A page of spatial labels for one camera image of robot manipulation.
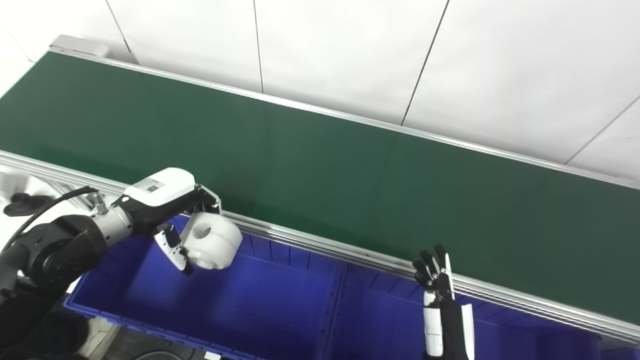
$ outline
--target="blue plastic bin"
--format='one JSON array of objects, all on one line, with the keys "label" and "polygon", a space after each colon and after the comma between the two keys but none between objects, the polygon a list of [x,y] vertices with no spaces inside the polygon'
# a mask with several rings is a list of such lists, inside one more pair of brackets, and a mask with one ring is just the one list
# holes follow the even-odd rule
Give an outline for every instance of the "blue plastic bin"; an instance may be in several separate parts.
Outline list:
[{"label": "blue plastic bin", "polygon": [[[601,358],[586,331],[459,301],[474,305],[478,360],[638,360],[633,350]],[[250,236],[229,268],[190,276],[153,240],[125,240],[65,305],[237,360],[419,360],[424,351],[415,282]]]}]

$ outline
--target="wall tile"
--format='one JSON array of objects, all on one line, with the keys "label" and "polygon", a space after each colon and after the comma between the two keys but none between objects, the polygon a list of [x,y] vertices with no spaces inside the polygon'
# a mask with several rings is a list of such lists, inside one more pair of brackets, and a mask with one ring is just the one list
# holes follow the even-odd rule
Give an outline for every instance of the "wall tile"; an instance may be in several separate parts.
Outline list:
[{"label": "wall tile", "polygon": [[565,162],[640,94],[639,13],[451,0],[404,125]]},{"label": "wall tile", "polygon": [[569,165],[634,179],[640,188],[640,101],[580,151]]},{"label": "wall tile", "polygon": [[444,0],[256,0],[264,91],[400,123]]},{"label": "wall tile", "polygon": [[104,0],[0,1],[0,22],[31,61],[60,34],[101,42],[116,59],[133,61]]},{"label": "wall tile", "polygon": [[252,0],[109,0],[144,66],[261,91]]}]

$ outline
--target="metal frame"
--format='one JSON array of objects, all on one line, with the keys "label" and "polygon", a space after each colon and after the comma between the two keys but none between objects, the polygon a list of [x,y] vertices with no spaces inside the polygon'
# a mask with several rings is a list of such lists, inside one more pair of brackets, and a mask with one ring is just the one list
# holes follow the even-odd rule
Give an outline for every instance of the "metal frame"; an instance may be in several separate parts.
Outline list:
[{"label": "metal frame", "polygon": [[[128,187],[125,183],[104,179],[103,177],[6,151],[0,151],[0,164],[71,186],[89,185],[116,197],[120,196]],[[223,214],[246,234],[292,245],[405,279],[413,279],[414,270],[409,261],[228,211],[224,211]],[[460,294],[592,331],[606,338],[621,340],[630,345],[640,345],[640,326],[638,325],[464,275],[454,274],[453,279],[456,291]]]},{"label": "metal frame", "polygon": [[[398,133],[404,133],[412,136],[418,136],[428,140],[438,141],[449,145],[470,149],[473,151],[483,152],[494,156],[500,156],[510,160],[521,161],[531,165],[550,168],[552,170],[562,171],[577,176],[584,176],[599,181],[605,181],[612,184],[627,186],[630,188],[638,188],[638,185],[629,179],[623,179],[613,176],[607,176],[582,170],[566,165],[554,163],[551,161],[539,160],[529,156],[519,155],[512,152],[497,150],[491,147],[476,145],[473,143],[463,142],[460,140],[448,138],[446,136],[435,135],[424,131],[410,129],[408,127],[389,124],[365,117],[351,115],[340,111],[329,110],[318,106],[304,104],[302,102],[281,99],[279,97],[260,94],[249,90],[234,88],[231,86],[211,83],[209,81],[190,78],[172,74],[169,72],[150,69],[140,65],[125,63],[109,58],[102,58],[90,54],[79,53],[77,51],[64,49],[61,47],[52,47],[51,52],[65,54],[97,63],[103,63],[122,69],[133,70],[160,76],[162,78],[172,79],[191,83],[198,86],[204,86],[231,94],[251,97],[261,101],[271,102],[281,106],[311,111],[323,115],[329,115],[339,119],[359,122],[370,126],[376,126]],[[102,190],[104,193],[119,196],[128,186],[124,183],[104,179],[102,177],[93,176],[84,172],[60,167],[43,161],[34,160],[24,156],[12,154],[10,152],[0,151],[0,164],[8,167],[23,170],[37,177],[44,177],[52,181],[68,184],[72,186],[90,185]],[[302,249],[307,249],[319,254],[331,256],[333,258],[348,261],[350,263],[367,266],[375,270],[398,275],[407,279],[413,279],[413,267],[409,261],[394,258],[377,252],[361,249],[352,245],[343,244],[337,241],[329,240],[312,234],[303,233],[286,227],[269,224],[260,220],[244,217],[242,215],[224,212],[238,227],[244,232],[273,241],[278,241]],[[633,345],[640,345],[640,326],[632,323],[623,322],[611,318],[609,316],[593,313],[569,306],[552,300],[543,299],[535,295],[522,293],[520,291],[511,290],[502,286],[490,284],[463,275],[454,274],[454,283],[459,293],[470,295],[477,299],[493,302],[502,306],[510,307],[525,313],[547,318],[549,320],[565,323],[581,329],[601,334],[608,338],[614,338]]]}]

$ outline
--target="black cable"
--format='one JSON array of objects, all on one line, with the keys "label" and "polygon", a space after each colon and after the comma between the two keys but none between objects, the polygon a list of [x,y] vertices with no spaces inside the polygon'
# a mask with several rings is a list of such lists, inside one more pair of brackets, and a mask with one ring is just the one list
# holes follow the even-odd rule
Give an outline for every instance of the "black cable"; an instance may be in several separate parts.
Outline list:
[{"label": "black cable", "polygon": [[29,225],[31,225],[38,217],[40,217],[40,215],[44,214],[46,211],[48,211],[49,209],[53,208],[55,205],[63,202],[64,200],[69,200],[72,197],[76,197],[79,195],[84,195],[86,193],[93,193],[93,192],[97,192],[98,190],[92,188],[91,186],[84,186],[82,188],[79,189],[75,189],[75,190],[71,190],[70,192],[62,195],[61,197],[58,197],[57,199],[54,199],[50,202],[48,202],[47,204],[43,205],[40,209],[38,209],[38,211],[36,213],[34,213],[27,221],[24,222],[24,224],[22,226],[20,226],[15,233],[9,238],[9,241],[6,242],[6,244],[4,245],[2,251],[4,252],[6,249],[9,249],[11,247],[11,245],[13,245],[13,243],[15,243],[15,239],[20,236],[20,234],[22,234],[22,232],[29,227]]}]

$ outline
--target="barcode sticker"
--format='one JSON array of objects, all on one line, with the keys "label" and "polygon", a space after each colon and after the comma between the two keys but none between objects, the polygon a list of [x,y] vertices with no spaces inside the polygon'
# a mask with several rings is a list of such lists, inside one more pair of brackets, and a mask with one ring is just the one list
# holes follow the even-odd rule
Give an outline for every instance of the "barcode sticker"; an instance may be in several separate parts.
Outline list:
[{"label": "barcode sticker", "polygon": [[142,180],[138,181],[137,183],[133,184],[134,188],[140,189],[140,190],[144,191],[145,193],[152,193],[152,192],[160,189],[163,186],[164,186],[163,183],[161,183],[158,180],[152,179],[151,177],[148,177],[146,179],[142,179]]}]

